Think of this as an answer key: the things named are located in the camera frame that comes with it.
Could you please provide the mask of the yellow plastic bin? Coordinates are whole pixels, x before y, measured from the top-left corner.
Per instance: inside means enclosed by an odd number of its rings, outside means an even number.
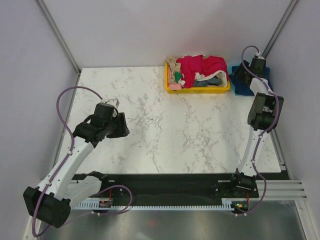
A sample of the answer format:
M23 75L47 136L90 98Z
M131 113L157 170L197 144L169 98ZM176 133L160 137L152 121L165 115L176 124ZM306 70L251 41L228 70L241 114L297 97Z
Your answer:
M168 94L225 94L231 89L231 82L227 81L227 86L207 86L207 87L192 87L192 88L183 88L180 90L172 90L169 88L168 84L168 70L169 65L164 62L164 87Z

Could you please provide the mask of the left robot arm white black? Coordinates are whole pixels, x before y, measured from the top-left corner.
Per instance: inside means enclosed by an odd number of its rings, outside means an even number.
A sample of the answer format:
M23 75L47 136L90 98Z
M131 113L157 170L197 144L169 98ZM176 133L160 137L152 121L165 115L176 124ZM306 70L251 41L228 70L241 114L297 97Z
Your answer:
M79 203L94 194L104 197L109 193L110 185L104 181L107 175L98 171L85 174L84 181L74 186L70 182L99 142L130 133L125 114L118 111L118 106L116 98L98 103L94 113L75 127L70 147L50 173L35 188L26 188L23 199L30 216L60 228Z

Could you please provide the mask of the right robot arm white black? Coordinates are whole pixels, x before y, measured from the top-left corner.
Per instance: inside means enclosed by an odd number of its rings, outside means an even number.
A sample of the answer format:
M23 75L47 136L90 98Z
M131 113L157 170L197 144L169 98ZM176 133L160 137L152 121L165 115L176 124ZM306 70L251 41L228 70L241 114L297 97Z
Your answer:
M255 55L251 63L243 61L239 66L245 70L240 79L248 85L254 94L247 124L249 137L242 160L231 178L229 191L235 197L255 196L257 190L257 166L261 152L270 132L276 128L284 103L282 96L277 96L265 76L266 60Z

